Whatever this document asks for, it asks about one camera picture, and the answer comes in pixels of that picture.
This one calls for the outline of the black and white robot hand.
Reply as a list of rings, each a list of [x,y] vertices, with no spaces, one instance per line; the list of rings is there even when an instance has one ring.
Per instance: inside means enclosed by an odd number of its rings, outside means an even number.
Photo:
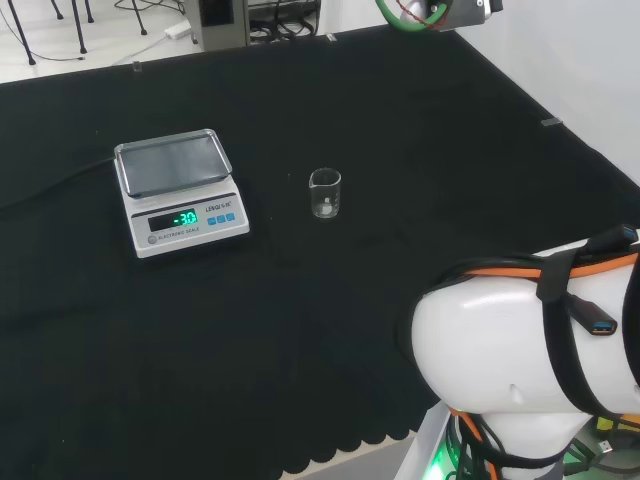
[[[447,9],[432,26],[432,29],[437,31],[482,25],[493,14],[501,12],[504,8],[503,0],[416,0],[409,1],[401,9],[400,19],[418,25],[419,19],[426,20],[435,14],[441,5],[445,5]]]

